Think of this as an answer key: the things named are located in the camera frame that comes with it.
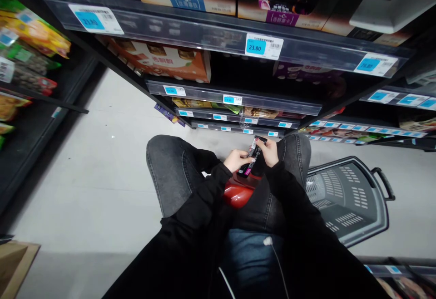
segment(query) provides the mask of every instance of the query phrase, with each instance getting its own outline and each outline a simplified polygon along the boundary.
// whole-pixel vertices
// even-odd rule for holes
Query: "jeans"
[[[311,156],[308,138],[290,134],[277,143],[277,152],[285,168],[305,188]],[[265,164],[260,157],[256,164]],[[210,172],[219,163],[213,152],[197,149],[179,137],[153,137],[147,144],[147,165],[163,217],[177,212],[203,181],[201,172]],[[261,179],[247,204],[237,211],[233,228],[278,235],[285,233],[282,205],[270,192],[266,177]]]

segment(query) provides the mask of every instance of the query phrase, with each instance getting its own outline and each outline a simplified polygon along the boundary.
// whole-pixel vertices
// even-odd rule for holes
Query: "floor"
[[[41,244],[19,299],[101,298],[158,232],[161,217],[145,163],[147,141],[179,136],[225,157],[252,136],[192,130],[166,120],[154,102],[108,70],[51,168],[10,232]],[[436,258],[436,154],[313,141],[311,165],[354,155],[380,167],[396,201],[390,228],[351,248],[356,255]]]

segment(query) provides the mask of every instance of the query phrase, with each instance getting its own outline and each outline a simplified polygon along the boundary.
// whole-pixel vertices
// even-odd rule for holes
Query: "small package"
[[[15,64],[4,57],[0,57],[0,81],[12,83],[22,88],[50,96],[57,83],[29,70],[23,64]]]
[[[178,122],[181,126],[185,127],[185,123],[183,123],[182,121],[179,120],[179,118],[177,116],[175,116],[174,114],[168,112],[166,109],[164,109],[162,106],[160,106],[159,104],[156,104],[154,106],[155,110],[158,110],[159,112],[161,112],[163,114],[163,116],[165,116],[168,120],[170,120],[172,123],[176,123]]]
[[[155,76],[209,83],[210,53],[140,40],[108,38],[111,46],[134,67]]]
[[[402,299],[401,296],[385,280],[377,278],[377,281],[380,283],[389,297],[392,299]]]
[[[291,118],[291,119],[297,119],[297,120],[302,120],[306,117],[305,114],[283,112],[283,111],[279,111],[277,116],[281,117],[281,118]]]
[[[0,92],[0,121],[10,121],[17,114],[17,108],[30,105],[30,100]]]
[[[0,11],[0,26],[12,31],[30,46],[48,57],[59,54],[66,59],[68,58],[67,54],[71,43],[42,21],[33,20],[24,23],[17,19],[15,14]]]
[[[232,104],[223,104],[223,103],[215,103],[211,102],[213,108],[226,108],[232,111],[235,114],[239,114],[244,110],[244,106],[240,105],[232,105]]]
[[[246,106],[244,109],[244,115],[253,118],[270,118],[274,119],[279,114],[279,111],[268,110],[264,108],[251,108]]]
[[[259,155],[261,154],[262,150],[256,144],[256,140],[258,140],[258,139],[260,141],[262,141],[264,144],[266,144],[268,141],[268,139],[265,139],[261,136],[254,136],[253,143],[251,144],[250,149],[248,150],[247,157],[253,157],[253,158],[257,159],[259,157]],[[237,175],[241,176],[243,178],[247,178],[248,175],[250,174],[251,170],[253,169],[254,163],[256,163],[256,161],[249,163],[249,164],[242,165],[241,168],[239,169]]]
[[[52,61],[20,39],[5,48],[2,56],[42,76],[46,76],[47,71],[61,66],[60,63]]]
[[[411,299],[429,298],[425,293],[425,291],[419,285],[413,282],[411,279],[400,277],[400,278],[394,278],[394,281],[397,284],[397,286],[401,289],[401,291],[408,296],[408,298]]]
[[[15,127],[8,124],[0,123],[0,135],[10,133],[15,129]]]
[[[408,131],[431,131],[436,130],[436,117],[434,113],[400,114],[400,128]]]
[[[212,103],[195,99],[173,97],[173,103],[178,108],[212,108]]]

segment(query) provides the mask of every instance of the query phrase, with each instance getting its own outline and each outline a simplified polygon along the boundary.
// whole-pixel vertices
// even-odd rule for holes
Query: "person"
[[[388,298],[309,201],[307,137],[257,145],[263,155],[256,164],[266,164],[265,176],[234,210],[224,188],[251,162],[247,152],[233,150],[222,163],[178,137],[148,142],[162,228],[104,299]]]

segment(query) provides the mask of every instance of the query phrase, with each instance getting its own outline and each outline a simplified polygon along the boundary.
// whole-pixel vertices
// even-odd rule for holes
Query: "hand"
[[[277,143],[268,139],[267,143],[264,144],[262,140],[257,140],[256,145],[260,147],[263,153],[263,158],[265,159],[265,163],[269,167],[273,167],[278,163],[278,154],[277,154]]]
[[[241,168],[242,165],[256,161],[255,158],[247,157],[247,155],[248,153],[246,151],[233,149],[230,155],[224,161],[224,165],[231,173],[236,172]]]

